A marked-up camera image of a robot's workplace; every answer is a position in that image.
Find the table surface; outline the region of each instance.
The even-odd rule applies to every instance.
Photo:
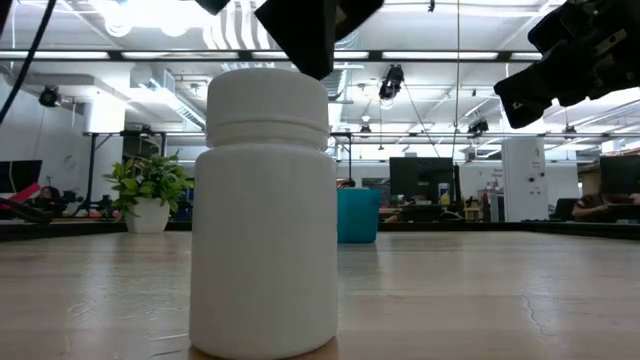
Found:
[[[0,244],[3,360],[207,359],[190,348],[190,233]],[[339,250],[338,337],[302,359],[637,359],[640,244],[380,235]]]

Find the computer monitor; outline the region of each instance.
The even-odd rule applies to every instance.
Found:
[[[452,158],[391,158],[389,159],[391,195],[411,198],[422,195],[434,204],[439,203],[438,184],[449,184],[453,193]]]
[[[601,157],[600,192],[603,194],[640,193],[640,156]]]
[[[42,160],[0,162],[0,193],[15,194],[37,183]]]

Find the white pillar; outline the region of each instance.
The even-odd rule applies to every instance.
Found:
[[[543,139],[505,139],[502,168],[506,221],[549,219]]]
[[[103,133],[124,130],[125,104],[110,95],[99,96],[91,103],[85,104],[85,132]],[[97,139],[99,145],[106,136]],[[112,171],[112,165],[122,161],[123,139],[113,136],[96,149],[93,165],[93,191],[91,200],[97,201],[103,195],[111,195],[117,199],[118,193],[111,190],[111,183],[104,180],[103,175]]]

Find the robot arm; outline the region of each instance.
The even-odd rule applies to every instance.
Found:
[[[215,15],[230,0],[196,0]],[[333,71],[337,40],[382,7],[384,0],[267,0],[255,15],[289,59],[318,80]]]
[[[569,0],[529,32],[542,60],[495,86],[513,128],[551,101],[575,105],[640,85],[640,1]]]

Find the white pot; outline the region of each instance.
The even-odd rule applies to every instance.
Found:
[[[158,234],[164,231],[169,221],[170,207],[165,202],[160,206],[160,199],[136,198],[138,205],[134,205],[131,211],[133,214],[125,215],[127,229],[132,234]]]

